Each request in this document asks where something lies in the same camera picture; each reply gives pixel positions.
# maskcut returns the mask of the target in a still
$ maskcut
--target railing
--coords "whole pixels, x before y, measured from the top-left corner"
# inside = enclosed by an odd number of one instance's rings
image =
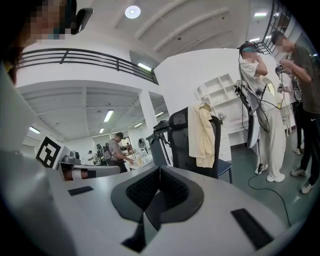
[[[273,31],[278,30],[285,33],[291,19],[291,13],[289,10],[278,0],[273,0],[271,15],[268,26],[264,33],[263,39],[257,42],[258,48],[261,53],[265,55],[271,55],[276,46],[271,42],[270,35]]]
[[[154,84],[157,79],[153,70],[148,71],[137,64],[109,54],[74,48],[48,48],[27,51],[22,54],[19,68],[42,64],[77,63],[101,66],[117,71],[126,72],[137,77],[146,79]]]

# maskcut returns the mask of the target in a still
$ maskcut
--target white column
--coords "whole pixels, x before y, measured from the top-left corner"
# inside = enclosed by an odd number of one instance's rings
[[[149,92],[142,90],[139,93],[139,100],[146,123],[147,134],[145,136],[150,136],[154,132],[154,126],[156,126],[158,122]]]

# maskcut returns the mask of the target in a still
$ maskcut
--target black office chair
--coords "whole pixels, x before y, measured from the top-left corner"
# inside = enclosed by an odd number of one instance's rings
[[[219,159],[221,121],[216,116],[212,115],[211,117],[210,123],[215,136],[214,163],[212,168],[202,168],[197,166],[194,157],[189,156],[188,108],[186,107],[170,116],[169,125],[171,130],[168,132],[168,140],[172,149],[173,166],[215,179],[229,171],[229,179],[232,184],[231,163]]]

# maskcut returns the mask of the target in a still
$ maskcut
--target round ceiling light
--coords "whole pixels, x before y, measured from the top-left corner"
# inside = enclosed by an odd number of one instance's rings
[[[129,19],[137,18],[140,15],[140,13],[140,8],[135,5],[129,6],[124,12],[125,16],[127,16]]]

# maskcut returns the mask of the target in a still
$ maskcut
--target gray floor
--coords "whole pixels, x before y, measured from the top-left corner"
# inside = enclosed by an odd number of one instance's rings
[[[268,175],[267,171],[250,181],[252,187],[270,188],[277,191],[283,197],[291,224],[307,218],[320,192],[320,181],[315,184],[309,194],[301,194],[299,192],[310,175],[311,161],[309,162],[306,178],[293,177],[290,175],[291,170],[299,167],[302,158],[302,156],[293,152],[296,141],[297,135],[296,132],[293,131],[286,140],[286,150],[280,170],[281,173],[285,174],[283,182],[268,182],[266,180]],[[241,147],[231,150],[231,156],[233,185],[267,206],[279,216],[283,223],[287,224],[284,205],[278,195],[269,190],[254,190],[248,186],[249,178],[255,175],[254,172],[257,164],[257,156],[255,153],[251,149]],[[222,174],[219,179],[229,182],[228,172]]]

